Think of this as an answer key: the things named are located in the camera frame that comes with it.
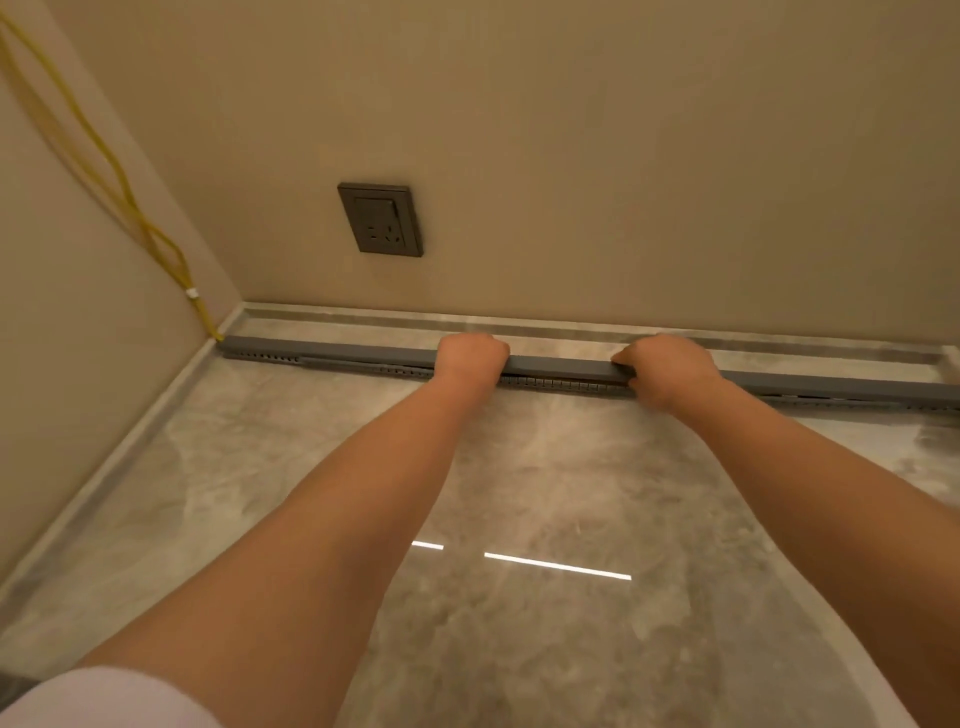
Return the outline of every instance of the white sleeve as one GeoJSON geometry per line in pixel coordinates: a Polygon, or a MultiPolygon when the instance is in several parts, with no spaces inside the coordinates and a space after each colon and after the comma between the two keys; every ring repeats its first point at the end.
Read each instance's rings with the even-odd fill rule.
{"type": "Polygon", "coordinates": [[[222,728],[196,700],[119,667],[70,670],[0,713],[0,728],[222,728]]]}

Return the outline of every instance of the hand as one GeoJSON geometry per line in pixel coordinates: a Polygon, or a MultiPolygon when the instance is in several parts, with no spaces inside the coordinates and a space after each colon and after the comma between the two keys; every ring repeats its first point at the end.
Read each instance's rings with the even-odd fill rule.
{"type": "Polygon", "coordinates": [[[433,378],[479,403],[493,391],[508,356],[510,346],[488,333],[454,333],[440,340],[433,378]]]}
{"type": "Polygon", "coordinates": [[[709,352],[682,336],[661,333],[639,339],[612,361],[634,368],[630,388],[642,404],[671,413],[688,392],[724,380],[709,352]]]}

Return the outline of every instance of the floor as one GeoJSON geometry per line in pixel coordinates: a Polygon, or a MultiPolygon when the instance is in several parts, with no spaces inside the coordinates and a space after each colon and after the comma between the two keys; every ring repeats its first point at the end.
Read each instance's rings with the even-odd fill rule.
{"type": "MultiPolygon", "coordinates": [[[[431,346],[441,335],[263,320],[242,326],[248,335],[394,346],[431,346]]],[[[511,343],[517,353],[582,357],[616,348],[511,343]]],[[[797,357],[718,355],[746,362],[740,368],[803,367],[797,357]]],[[[818,358],[825,370],[818,374],[853,366],[802,358],[818,358]]],[[[863,376],[883,376],[876,372],[913,365],[857,366],[867,367],[863,376]]],[[[928,378],[915,366],[904,372],[928,378]]],[[[69,668],[417,386],[214,359],[126,475],[32,576],[0,634],[0,670],[45,678],[69,668]]],[[[793,415],[960,504],[956,420],[793,415]]],[[[703,444],[633,402],[497,391],[466,434],[418,540],[443,549],[411,548],[341,728],[913,725],[703,444]]]]}

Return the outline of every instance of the right hand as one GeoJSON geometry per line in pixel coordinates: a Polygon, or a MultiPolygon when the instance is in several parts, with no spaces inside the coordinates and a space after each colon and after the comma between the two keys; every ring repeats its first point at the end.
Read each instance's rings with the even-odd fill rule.
{"type": "Polygon", "coordinates": [[[724,380],[706,349],[664,333],[638,339],[612,362],[634,368],[629,383],[640,403],[670,413],[687,393],[724,380]]]}

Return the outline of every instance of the left hand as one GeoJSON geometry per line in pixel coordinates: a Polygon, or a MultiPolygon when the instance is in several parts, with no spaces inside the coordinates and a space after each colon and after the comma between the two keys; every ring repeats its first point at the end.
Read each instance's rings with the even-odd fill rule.
{"type": "Polygon", "coordinates": [[[450,334],[440,340],[433,378],[483,401],[500,379],[508,356],[510,346],[488,333],[450,334]]]}

